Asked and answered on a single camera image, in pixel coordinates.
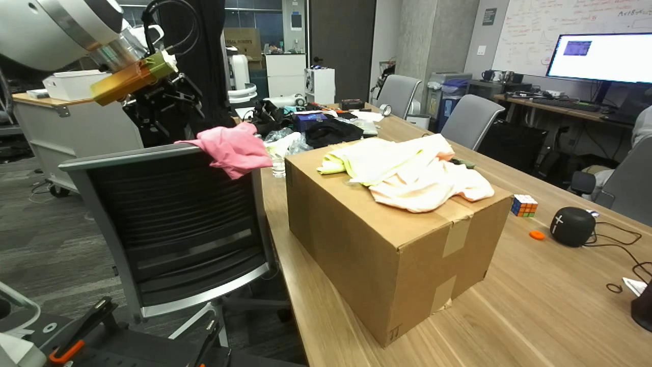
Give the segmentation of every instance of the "whiteboard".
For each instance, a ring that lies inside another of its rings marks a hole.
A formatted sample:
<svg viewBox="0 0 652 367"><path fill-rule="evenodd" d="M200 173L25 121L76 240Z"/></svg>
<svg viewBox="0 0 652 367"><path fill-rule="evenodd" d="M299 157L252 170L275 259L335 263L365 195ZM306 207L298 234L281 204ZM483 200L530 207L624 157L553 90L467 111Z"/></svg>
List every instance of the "whiteboard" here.
<svg viewBox="0 0 652 367"><path fill-rule="evenodd" d="M562 33L652 33L652 0L509 0L492 70L545 75Z"/></svg>

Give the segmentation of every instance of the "office chair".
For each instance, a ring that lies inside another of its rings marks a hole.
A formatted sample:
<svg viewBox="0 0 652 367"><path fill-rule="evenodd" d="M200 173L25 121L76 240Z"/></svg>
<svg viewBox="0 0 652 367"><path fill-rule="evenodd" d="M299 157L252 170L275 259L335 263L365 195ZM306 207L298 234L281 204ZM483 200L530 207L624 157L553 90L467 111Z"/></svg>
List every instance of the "office chair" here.
<svg viewBox="0 0 652 367"><path fill-rule="evenodd" d="M387 75L380 95L376 104L387 104L391 109L391 114L400 119L407 119L412 99L415 95L415 90L422 85L419 80L407 78L407 75Z"/></svg>
<svg viewBox="0 0 652 367"><path fill-rule="evenodd" d="M650 161L652 137L646 137L634 145L628 157L614 170L608 184L591 193L591 200L652 226Z"/></svg>
<svg viewBox="0 0 652 367"><path fill-rule="evenodd" d="M275 267L258 172L233 181L189 145L73 159L62 170L105 236L136 322L204 304L169 339Z"/></svg>
<svg viewBox="0 0 652 367"><path fill-rule="evenodd" d="M448 116L443 134L459 145L477 151L491 123L503 111L503 107L491 99L465 93L460 102L454 107L453 114Z"/></svg>

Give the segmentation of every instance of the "clothing pile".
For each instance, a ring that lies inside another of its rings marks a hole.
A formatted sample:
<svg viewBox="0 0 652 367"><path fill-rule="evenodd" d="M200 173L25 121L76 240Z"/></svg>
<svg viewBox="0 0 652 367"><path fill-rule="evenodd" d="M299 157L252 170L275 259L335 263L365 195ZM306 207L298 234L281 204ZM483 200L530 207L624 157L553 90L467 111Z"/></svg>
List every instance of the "clothing pile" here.
<svg viewBox="0 0 652 367"><path fill-rule="evenodd" d="M492 195L491 184L467 165L450 164L454 151L443 134L406 143L365 138L331 151L320 173L350 176L368 187L379 204L429 213L450 195L477 202Z"/></svg>

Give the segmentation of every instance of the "desk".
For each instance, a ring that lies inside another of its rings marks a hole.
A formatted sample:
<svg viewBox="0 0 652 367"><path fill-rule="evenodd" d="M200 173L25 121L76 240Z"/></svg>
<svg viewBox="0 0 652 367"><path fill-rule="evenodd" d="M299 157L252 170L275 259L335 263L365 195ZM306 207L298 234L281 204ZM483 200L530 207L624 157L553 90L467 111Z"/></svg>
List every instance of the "desk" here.
<svg viewBox="0 0 652 367"><path fill-rule="evenodd" d="M604 114L600 112L592 112L592 111L573 111L573 109L562 109L562 107L550 107L550 104L537 104L534 99L525 99L525 98L499 98L502 102L509 104L508 114L514 114L514 107L525 107L532 111L527 124L534 124L536 119L536 111L545 111L545 112L555 112L555 114L562 114L562 116L573 116L573 119L580 119L586 123L600 123L600 124L611 124L611 123L604 123Z"/></svg>
<svg viewBox="0 0 652 367"><path fill-rule="evenodd" d="M386 119L379 134L406 141L425 133ZM540 211L532 221L509 214L486 280L386 349L291 236L285 181L262 172L264 207L309 364L648 364L652 333L630 319L634 295L605 289L609 281L631 277L631 259L619 249L569 249L527 236L532 229L545 229L562 205L595 204L465 146L454 145L454 151L492 185L532 193ZM652 259L648 226L605 207L598 213L600 221L643 232L631 250Z"/></svg>

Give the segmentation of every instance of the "brown cardboard box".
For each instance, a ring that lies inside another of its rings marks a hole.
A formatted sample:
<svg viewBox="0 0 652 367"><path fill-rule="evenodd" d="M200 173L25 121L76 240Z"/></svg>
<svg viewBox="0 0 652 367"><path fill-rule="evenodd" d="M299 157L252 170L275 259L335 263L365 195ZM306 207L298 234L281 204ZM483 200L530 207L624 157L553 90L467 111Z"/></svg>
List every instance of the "brown cardboard box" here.
<svg viewBox="0 0 652 367"><path fill-rule="evenodd" d="M224 28L227 44L239 46L249 64L262 64L261 33L257 28Z"/></svg>
<svg viewBox="0 0 652 367"><path fill-rule="evenodd" d="M368 333L389 344L480 281L511 195L453 197L427 214L376 204L346 173L320 176L327 148L291 156L289 229Z"/></svg>

